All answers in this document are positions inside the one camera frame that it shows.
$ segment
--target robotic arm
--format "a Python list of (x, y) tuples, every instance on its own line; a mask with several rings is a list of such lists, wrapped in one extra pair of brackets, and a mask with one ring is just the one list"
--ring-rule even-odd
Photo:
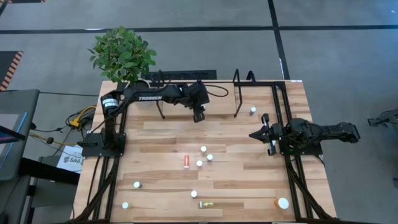
[(263, 114), (263, 127), (249, 135), (249, 137), (270, 143), (268, 155), (276, 154), (275, 143), (279, 141), (281, 153), (289, 155), (322, 154), (320, 142), (322, 140), (339, 139), (343, 142), (356, 143), (361, 138), (356, 126), (351, 123), (320, 126), (302, 118), (293, 118), (287, 126), (279, 123), (269, 126), (268, 114)]
[(138, 101), (159, 101), (173, 105), (182, 104), (193, 110), (193, 121), (203, 121), (204, 104), (209, 103), (205, 85), (201, 81), (188, 86), (187, 84), (169, 85), (161, 89), (151, 89), (145, 81), (138, 81), (134, 86), (124, 90), (111, 91), (100, 98), (104, 114), (105, 128), (101, 133), (90, 134), (84, 142), (78, 144), (83, 147), (82, 155), (88, 156), (122, 156), (126, 143), (125, 133), (116, 133), (116, 117), (127, 107)]

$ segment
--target white paper sign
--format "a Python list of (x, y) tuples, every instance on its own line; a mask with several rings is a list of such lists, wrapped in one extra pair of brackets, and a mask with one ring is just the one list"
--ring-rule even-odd
[(83, 167), (82, 148), (80, 146), (65, 146), (57, 168), (69, 170), (80, 174)]

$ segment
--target wooden tabletop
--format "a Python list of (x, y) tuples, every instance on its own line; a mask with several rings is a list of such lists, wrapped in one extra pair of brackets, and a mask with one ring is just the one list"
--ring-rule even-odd
[[(192, 112), (179, 108), (179, 114), (169, 105), (161, 105), (168, 110), (165, 120), (154, 102), (129, 106), (127, 144), (120, 160), (111, 222), (294, 221), (291, 204), (286, 210), (274, 206), (274, 201), (281, 197), (291, 203), (284, 158), (280, 154), (268, 156), (267, 144), (248, 137), (261, 128), (263, 113), (270, 115), (270, 123), (277, 123), (271, 88), (242, 87), (243, 105), (234, 118), (239, 104), (238, 88), (230, 83), (215, 85), (222, 85), (230, 93), (226, 98), (211, 96), (206, 120), (200, 123), (192, 121)], [(311, 121), (303, 83), (286, 81), (286, 86), (292, 116)], [(105, 81), (99, 95), (115, 88), (116, 84)], [(207, 89), (223, 94), (213, 87)], [(252, 106), (257, 108), (254, 116), (249, 115)], [(93, 127), (102, 120), (101, 107), (97, 106)], [(213, 155), (212, 162), (201, 154), (201, 146)], [(189, 169), (183, 168), (185, 155), (190, 157)], [(203, 167), (195, 165), (197, 160), (203, 161)], [(327, 213), (335, 216), (323, 165), (313, 156), (302, 156), (302, 160), (309, 191)], [(86, 206), (95, 162), (96, 158), (84, 161), (74, 203), (76, 215)], [(91, 196), (98, 186), (101, 164), (100, 161)], [(141, 189), (133, 187), (135, 181), (142, 182)], [(192, 190), (197, 191), (197, 198), (191, 197)], [(305, 217), (302, 195), (297, 191)], [(100, 218), (104, 217), (108, 193), (104, 195)], [(123, 209), (123, 202), (131, 207)], [(199, 202), (214, 202), (214, 207), (200, 209)]]

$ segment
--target potted plant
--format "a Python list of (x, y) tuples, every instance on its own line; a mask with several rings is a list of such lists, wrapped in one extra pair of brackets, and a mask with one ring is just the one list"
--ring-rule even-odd
[(90, 61), (93, 62), (93, 68), (97, 66), (103, 71), (102, 77), (112, 82), (129, 82), (133, 85), (140, 74), (147, 74), (149, 66), (156, 64), (151, 58), (156, 56), (156, 51), (148, 49), (148, 42), (133, 30), (120, 27), (95, 39), (95, 47), (88, 49), (93, 54)]

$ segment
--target floor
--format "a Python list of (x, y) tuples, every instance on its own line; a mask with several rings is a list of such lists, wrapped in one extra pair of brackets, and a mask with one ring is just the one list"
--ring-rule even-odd
[[(394, 0), (52, 0), (8, 4), (0, 16), (0, 50), (24, 52), (10, 90), (98, 94), (100, 71), (87, 51), (98, 34), (84, 29), (118, 26), (141, 30), (156, 49), (151, 71), (215, 69), (222, 79), (238, 68), (257, 79), (303, 80), (315, 123), (352, 122), (361, 135), (357, 144), (322, 144), (338, 217), (396, 223), (397, 132), (366, 121), (397, 107), (395, 24)], [(41, 94), (34, 122), (54, 129), (95, 103), (93, 96)], [(79, 133), (68, 138), (79, 140)], [(52, 153), (32, 140), (25, 150), (33, 159)], [(37, 210), (34, 223), (63, 222), (70, 210)]]

